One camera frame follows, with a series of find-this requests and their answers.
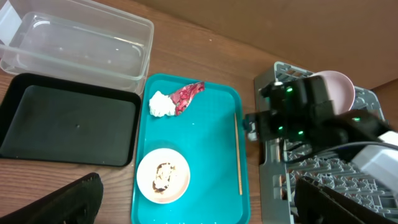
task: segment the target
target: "black baking pan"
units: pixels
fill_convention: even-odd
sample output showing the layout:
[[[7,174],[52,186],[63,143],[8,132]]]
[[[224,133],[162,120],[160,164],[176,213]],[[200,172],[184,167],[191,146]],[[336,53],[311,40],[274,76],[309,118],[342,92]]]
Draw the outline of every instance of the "black baking pan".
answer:
[[[126,166],[140,108],[135,93],[20,74],[0,106],[0,157]]]

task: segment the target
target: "red and white wrapper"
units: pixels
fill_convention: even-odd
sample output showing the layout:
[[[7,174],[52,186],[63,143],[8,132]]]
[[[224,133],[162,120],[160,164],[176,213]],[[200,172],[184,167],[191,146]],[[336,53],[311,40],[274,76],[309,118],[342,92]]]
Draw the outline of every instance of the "red and white wrapper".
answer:
[[[198,82],[182,87],[175,93],[170,95],[173,103],[175,104],[175,115],[180,115],[189,104],[192,102],[193,97],[205,90],[205,82]]]

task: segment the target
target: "chopstick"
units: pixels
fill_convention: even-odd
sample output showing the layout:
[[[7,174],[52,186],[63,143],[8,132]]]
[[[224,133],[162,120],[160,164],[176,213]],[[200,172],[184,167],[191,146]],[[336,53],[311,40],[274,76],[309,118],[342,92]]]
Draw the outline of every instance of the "chopstick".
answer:
[[[234,114],[234,118],[235,118],[236,158],[238,160],[239,195],[242,195],[243,190],[242,190],[241,158],[239,153],[239,134],[238,134],[238,122],[236,121],[236,113]]]

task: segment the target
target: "teal tray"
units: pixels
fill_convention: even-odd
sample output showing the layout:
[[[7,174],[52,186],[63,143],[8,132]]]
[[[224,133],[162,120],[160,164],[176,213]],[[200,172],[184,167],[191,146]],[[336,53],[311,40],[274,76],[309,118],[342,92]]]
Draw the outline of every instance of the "teal tray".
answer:
[[[134,224],[232,224],[250,219],[250,194],[244,130],[238,122],[243,195],[239,195],[234,113],[243,117],[238,92],[229,86],[205,83],[190,106],[180,115],[155,118],[149,114],[149,99],[156,91],[171,94],[198,82],[156,74],[148,78],[142,101],[136,170],[142,158],[154,149],[175,149],[187,160],[191,179],[177,201],[160,205],[146,199],[136,179],[132,193]]]

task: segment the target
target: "wooden table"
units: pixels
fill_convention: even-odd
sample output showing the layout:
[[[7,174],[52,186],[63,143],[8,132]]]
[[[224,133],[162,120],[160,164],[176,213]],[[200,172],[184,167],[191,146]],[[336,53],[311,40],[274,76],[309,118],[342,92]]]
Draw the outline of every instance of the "wooden table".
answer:
[[[149,74],[169,73],[229,85],[241,95],[245,113],[255,110],[253,78],[281,60],[130,0],[98,2],[148,18],[155,24]],[[0,71],[0,100],[12,77]],[[251,223],[261,223],[259,146],[246,141],[246,150]],[[104,183],[96,223],[130,223],[134,160],[126,167],[112,168],[0,159],[0,217],[90,172],[99,173]]]

